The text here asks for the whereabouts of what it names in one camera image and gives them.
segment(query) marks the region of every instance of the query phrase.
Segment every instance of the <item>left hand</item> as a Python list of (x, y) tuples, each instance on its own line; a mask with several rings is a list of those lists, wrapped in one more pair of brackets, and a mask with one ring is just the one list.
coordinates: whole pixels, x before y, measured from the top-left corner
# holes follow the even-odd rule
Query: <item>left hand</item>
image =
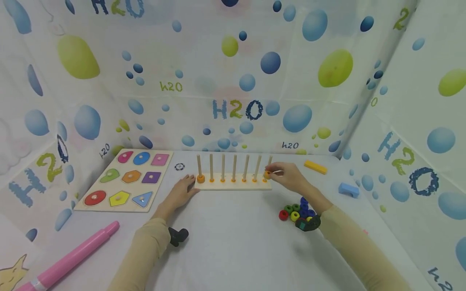
[(167, 198), (157, 207), (153, 218), (163, 218), (165, 221), (179, 207), (185, 205), (191, 197), (199, 193), (200, 189), (192, 188), (188, 191), (188, 187), (196, 181), (194, 175), (186, 175), (181, 178), (168, 194)]

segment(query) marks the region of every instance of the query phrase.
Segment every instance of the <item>white table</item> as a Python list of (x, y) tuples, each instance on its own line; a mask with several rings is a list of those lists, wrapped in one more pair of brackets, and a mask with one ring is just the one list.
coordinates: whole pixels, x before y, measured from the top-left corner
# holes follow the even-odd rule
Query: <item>white table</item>
[[(75, 211), (53, 243), (27, 274), (30, 280), (66, 255), (82, 241), (118, 220), (120, 230), (98, 251), (53, 288), (54, 291), (106, 290), (118, 269), (133, 234), (153, 214), (173, 184), (186, 174), (196, 174), (196, 154), (208, 169), (208, 153), (176, 151), (149, 213)], [(231, 167), (234, 153), (226, 153)], [(250, 154), (249, 172), (258, 154)], [(304, 176), (328, 199), (348, 213), (383, 250), (414, 290), (431, 290), (422, 274), (390, 232), (381, 217), (361, 194), (358, 199), (338, 193), (341, 182), (351, 177), (332, 156), (273, 155), (274, 161), (294, 162)], [(238, 154), (242, 169), (246, 154)], [(305, 168), (312, 160), (328, 168), (321, 175)], [(261, 171), (268, 155), (262, 155)], [(184, 163), (176, 171), (174, 165)], [(220, 171), (221, 153), (214, 153), (215, 171)], [(299, 203), (300, 196), (272, 182), (272, 191), (202, 191), (174, 217), (169, 225), (186, 228), (190, 235), (178, 248), (169, 246), (157, 263), (146, 290), (238, 291), (238, 290), (364, 290), (340, 254), (319, 231), (302, 232), (289, 220), (278, 219), (286, 204)]]

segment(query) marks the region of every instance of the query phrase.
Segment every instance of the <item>hand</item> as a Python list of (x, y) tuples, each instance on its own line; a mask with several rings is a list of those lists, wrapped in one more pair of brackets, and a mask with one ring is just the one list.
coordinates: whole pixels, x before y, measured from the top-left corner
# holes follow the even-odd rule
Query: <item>hand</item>
[(168, 194), (167, 198), (157, 207), (152, 218), (163, 218), (165, 221), (172, 213), (183, 205), (185, 205), (191, 197), (199, 193), (200, 189), (192, 188), (188, 191), (188, 187), (196, 181), (194, 175), (186, 175), (180, 179)]
[(309, 188), (313, 188), (292, 162), (274, 162), (266, 166), (265, 170), (271, 172), (270, 178), (272, 180), (290, 191), (304, 195)]

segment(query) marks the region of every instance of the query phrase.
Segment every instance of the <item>purple square puzzle piece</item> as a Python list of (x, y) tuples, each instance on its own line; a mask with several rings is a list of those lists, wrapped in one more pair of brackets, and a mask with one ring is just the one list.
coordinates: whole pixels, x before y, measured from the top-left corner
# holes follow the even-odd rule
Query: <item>purple square puzzle piece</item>
[(142, 180), (142, 184), (157, 184), (160, 178), (160, 172), (147, 172)]
[(165, 166), (168, 157), (168, 154), (156, 154), (154, 159), (152, 160), (151, 166)]

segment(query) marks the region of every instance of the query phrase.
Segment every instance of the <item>beige sleeve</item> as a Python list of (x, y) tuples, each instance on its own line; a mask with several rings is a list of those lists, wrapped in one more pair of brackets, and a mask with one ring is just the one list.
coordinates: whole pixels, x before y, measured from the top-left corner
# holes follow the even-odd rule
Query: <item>beige sleeve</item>
[(131, 247), (108, 291), (144, 291), (155, 262), (166, 250), (170, 233), (165, 220), (154, 218), (136, 231)]
[(411, 291), (384, 253), (341, 209), (324, 211), (319, 229), (368, 291)]

